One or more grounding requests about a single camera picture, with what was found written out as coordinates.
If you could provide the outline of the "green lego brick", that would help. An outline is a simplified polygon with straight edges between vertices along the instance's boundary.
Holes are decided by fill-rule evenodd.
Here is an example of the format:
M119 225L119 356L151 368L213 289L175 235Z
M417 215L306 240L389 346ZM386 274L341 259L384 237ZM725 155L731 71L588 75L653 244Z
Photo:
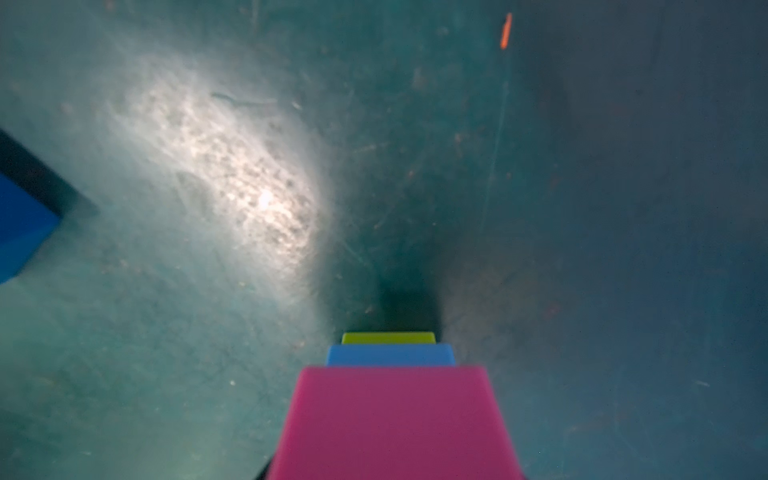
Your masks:
M346 332L342 345L419 345L436 344L435 334L427 331L416 332Z

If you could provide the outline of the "light blue long lego brick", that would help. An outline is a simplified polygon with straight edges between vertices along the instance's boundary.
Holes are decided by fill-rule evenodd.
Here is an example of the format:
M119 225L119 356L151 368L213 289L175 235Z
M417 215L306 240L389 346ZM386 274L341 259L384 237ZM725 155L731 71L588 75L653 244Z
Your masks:
M329 367L443 367L455 366L448 344L349 344L329 348Z

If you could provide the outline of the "pink lego brick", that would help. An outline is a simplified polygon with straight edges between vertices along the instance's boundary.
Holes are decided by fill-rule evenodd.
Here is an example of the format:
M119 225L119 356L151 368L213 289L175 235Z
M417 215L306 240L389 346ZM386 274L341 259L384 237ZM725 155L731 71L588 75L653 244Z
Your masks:
M307 367L271 479L521 479L481 367Z

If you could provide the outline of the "blue small lego brick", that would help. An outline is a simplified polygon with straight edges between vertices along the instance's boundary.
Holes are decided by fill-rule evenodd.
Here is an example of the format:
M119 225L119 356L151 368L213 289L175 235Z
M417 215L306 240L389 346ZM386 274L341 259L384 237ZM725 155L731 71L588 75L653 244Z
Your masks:
M23 268L56 229L60 218L1 175L1 282Z

